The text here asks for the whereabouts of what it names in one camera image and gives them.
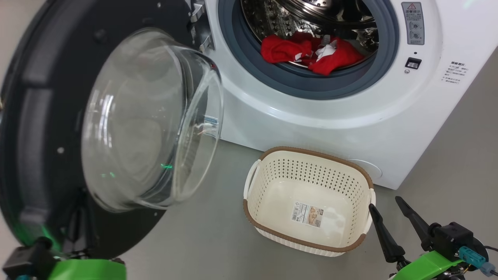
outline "stainless steel drum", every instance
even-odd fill
[[[296,31],[318,38],[336,36],[365,56],[348,67],[362,63],[378,49],[377,25],[362,0],[241,0],[241,4],[246,22],[260,42],[272,34],[288,39]]]

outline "plastic basket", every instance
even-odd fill
[[[374,185],[358,165],[319,152],[276,147],[251,167],[244,212],[263,236],[327,257],[358,247],[370,229]]]

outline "white handle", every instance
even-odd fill
[[[375,205],[375,201],[376,201],[375,191],[374,191],[374,189],[370,189],[370,203]],[[367,218],[367,224],[365,225],[365,230],[363,231],[364,234],[367,234],[367,232],[370,229],[370,226],[372,225],[372,216],[370,215],[370,210],[369,209],[367,209],[367,210],[369,212],[369,216]]]
[[[251,168],[249,169],[248,177],[246,178],[246,183],[244,185],[244,199],[248,198],[248,192],[252,188],[252,185],[254,184],[254,180],[251,180],[251,178],[253,177],[256,178],[257,172],[259,171],[260,162],[261,159],[256,160],[256,162],[253,163]]]

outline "round glass door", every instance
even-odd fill
[[[192,196],[220,138],[222,92],[215,65],[161,30],[124,40],[84,116],[83,170],[95,200],[119,212]]]

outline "black cable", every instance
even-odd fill
[[[497,251],[498,252],[498,249],[495,248],[495,247],[491,247],[491,246],[484,246],[484,248],[486,249],[490,249],[490,250],[493,250],[493,251]]]

